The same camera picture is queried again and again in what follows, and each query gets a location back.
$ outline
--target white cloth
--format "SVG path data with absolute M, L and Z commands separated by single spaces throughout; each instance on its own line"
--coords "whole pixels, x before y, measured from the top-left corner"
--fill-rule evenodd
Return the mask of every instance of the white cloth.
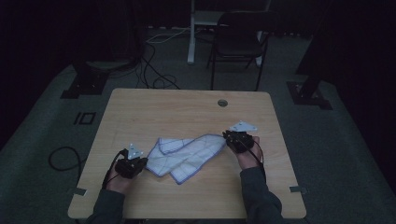
M 148 154 L 147 169 L 157 176 L 169 174 L 180 185 L 225 146 L 221 135 L 205 134 L 196 139 L 159 138 Z

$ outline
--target wooden table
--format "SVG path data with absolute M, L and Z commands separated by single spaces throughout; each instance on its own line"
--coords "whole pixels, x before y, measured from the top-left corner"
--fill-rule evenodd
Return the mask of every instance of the wooden table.
M 219 106 L 220 99 L 228 105 Z M 268 187 L 282 202 L 283 217 L 305 217 L 301 193 L 290 192 L 290 186 L 298 184 L 268 93 L 132 89 L 112 92 L 78 182 L 87 191 L 84 196 L 74 195 L 69 216 L 85 218 L 92 213 L 106 170 L 130 143 L 147 156 L 158 137 L 221 134 L 239 120 L 258 128 L 251 134 L 261 139 Z M 157 177 L 144 170 L 125 200 L 124 217 L 244 218 L 240 171 L 228 147 L 182 185 L 170 175 Z

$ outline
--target hand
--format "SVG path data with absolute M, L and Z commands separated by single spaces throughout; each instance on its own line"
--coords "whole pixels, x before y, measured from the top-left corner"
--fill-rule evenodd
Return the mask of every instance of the hand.
M 116 164 L 117 163 L 115 163 L 113 165 L 113 167 L 111 168 L 111 173 L 110 173 L 110 175 L 108 177 L 108 180 L 110 180 L 114 176 L 116 176 L 116 177 L 114 177 L 109 182 L 107 182 L 106 189 L 112 190 L 112 191 L 116 191 L 118 193 L 126 195 L 128 193 L 128 191 L 129 191 L 129 188 L 132 186 L 133 180 L 132 179 L 128 179 L 128 178 L 124 178 L 121 175 L 119 175 L 116 172 L 116 169 L 115 169 Z
M 258 144 L 260 143 L 260 137 L 253 136 L 253 141 L 255 141 L 257 144 L 255 143 L 253 145 L 253 148 L 251 148 L 250 150 L 254 153 L 254 155 L 256 155 L 258 159 L 260 159 L 262 157 L 262 151 L 258 146 Z M 253 155 L 251 155 L 249 151 L 246 151 L 244 153 L 235 153 L 235 155 L 242 170 L 260 166 L 259 162 L 253 157 Z

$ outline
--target chair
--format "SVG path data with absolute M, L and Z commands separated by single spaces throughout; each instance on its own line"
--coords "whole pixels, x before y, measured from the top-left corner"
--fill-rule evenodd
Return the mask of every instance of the chair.
M 273 11 L 235 11 L 222 14 L 215 28 L 212 50 L 206 65 L 208 68 L 212 62 L 210 90 L 213 90 L 216 62 L 247 62 L 245 68 L 248 68 L 256 58 L 262 57 L 256 91 L 262 77 L 268 38 L 276 30 L 276 24 L 277 14 Z

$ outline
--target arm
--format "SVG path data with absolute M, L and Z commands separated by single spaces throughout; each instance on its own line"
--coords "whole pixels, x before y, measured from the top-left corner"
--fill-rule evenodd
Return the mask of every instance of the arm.
M 253 137 L 259 144 L 260 138 Z M 255 144 L 251 151 L 257 158 L 262 156 L 260 148 Z M 242 197 L 247 210 L 247 223 L 284 223 L 281 215 L 280 200 L 269 191 L 261 164 L 248 152 L 236 154 L 239 165 L 242 185 Z
M 122 209 L 125 194 L 132 185 L 132 179 L 117 174 L 113 166 L 106 189 L 101 189 L 87 224 L 119 224 L 122 220 Z

